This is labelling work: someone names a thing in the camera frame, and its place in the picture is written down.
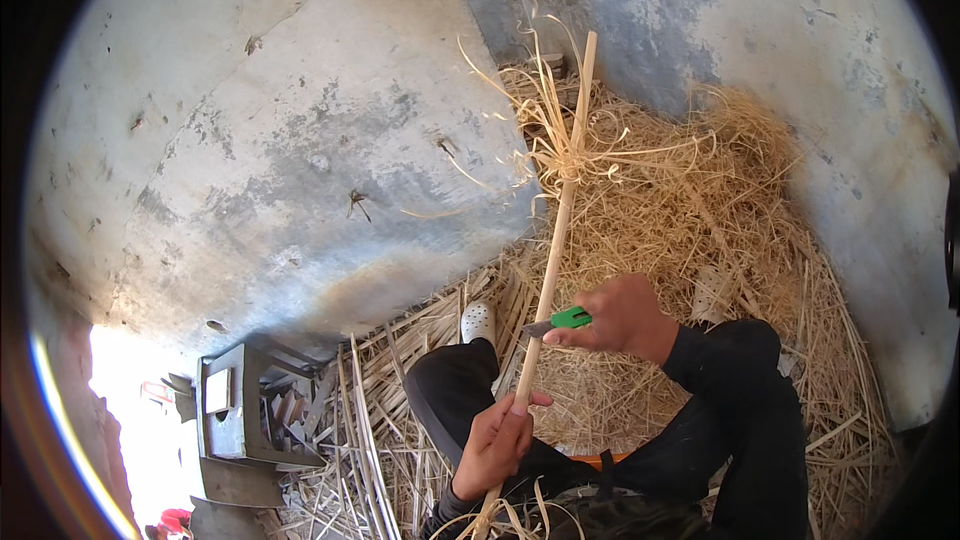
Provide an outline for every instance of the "white crocs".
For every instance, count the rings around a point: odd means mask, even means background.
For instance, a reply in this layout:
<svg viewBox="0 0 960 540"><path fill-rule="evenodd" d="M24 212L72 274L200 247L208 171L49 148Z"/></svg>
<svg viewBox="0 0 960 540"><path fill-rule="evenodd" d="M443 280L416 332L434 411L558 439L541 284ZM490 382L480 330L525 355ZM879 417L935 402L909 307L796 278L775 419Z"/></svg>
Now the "white crocs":
<svg viewBox="0 0 960 540"><path fill-rule="evenodd" d="M468 344L474 339L497 341L497 313L485 300L475 300L463 310L460 317L460 342Z"/></svg>

